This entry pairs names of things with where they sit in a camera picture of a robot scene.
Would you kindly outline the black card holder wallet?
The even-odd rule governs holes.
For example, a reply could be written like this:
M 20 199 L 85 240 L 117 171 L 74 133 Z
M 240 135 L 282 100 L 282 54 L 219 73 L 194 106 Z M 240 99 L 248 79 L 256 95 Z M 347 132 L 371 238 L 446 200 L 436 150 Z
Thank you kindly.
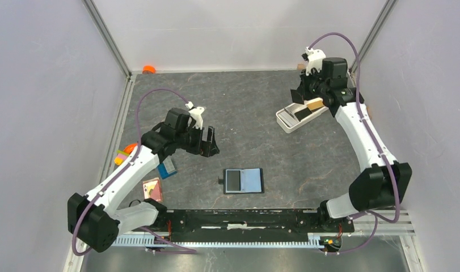
M 260 194 L 264 193 L 264 176 L 262 168 L 240 168 L 234 170 L 240 170 L 241 177 L 241 189 L 238 192 L 227 192 L 226 191 L 226 171 L 223 170 L 222 178 L 218 179 L 218 183 L 223 187 L 224 194 Z

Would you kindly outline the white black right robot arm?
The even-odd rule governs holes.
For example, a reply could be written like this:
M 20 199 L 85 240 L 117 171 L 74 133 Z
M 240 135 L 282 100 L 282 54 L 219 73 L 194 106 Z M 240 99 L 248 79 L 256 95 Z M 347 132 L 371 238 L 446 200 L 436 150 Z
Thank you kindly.
M 308 104 L 321 99 L 345 131 L 357 156 L 361 173 L 350 184 L 347 193 L 323 202 L 317 225 L 332 231 L 340 218 L 354 218 L 377 209 L 395 208 L 393 219 L 399 219 L 400 204 L 412 175 L 408 163 L 400 163 L 379 137 L 359 86 L 349 87 L 347 60 L 341 57 L 312 57 L 303 54 L 306 67 L 301 71 L 300 85 L 291 90 L 292 100 Z

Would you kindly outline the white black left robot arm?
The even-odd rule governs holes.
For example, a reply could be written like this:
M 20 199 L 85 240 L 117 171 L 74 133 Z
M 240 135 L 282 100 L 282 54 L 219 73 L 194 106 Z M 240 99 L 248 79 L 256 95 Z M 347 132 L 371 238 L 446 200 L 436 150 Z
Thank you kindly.
M 102 183 L 84 195 L 75 193 L 67 202 L 68 230 L 77 256 L 76 242 L 101 253 L 116 238 L 140 227 L 160 231 L 167 225 L 167 215 L 154 203 L 143 201 L 119 209 L 122 200 L 149 172 L 182 149 L 190 154 L 211 157 L 219 153 L 214 128 L 203 127 L 204 107 L 172 108 L 164 121 L 141 135 L 137 146 L 122 164 Z

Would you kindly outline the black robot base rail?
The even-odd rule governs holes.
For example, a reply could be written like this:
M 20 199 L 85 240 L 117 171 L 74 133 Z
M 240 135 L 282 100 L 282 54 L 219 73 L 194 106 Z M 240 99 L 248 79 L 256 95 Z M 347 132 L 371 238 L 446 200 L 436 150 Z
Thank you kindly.
M 185 210 L 160 212 L 150 226 L 167 231 L 172 242 L 304 242 L 310 233 L 337 236 L 355 228 L 308 209 Z

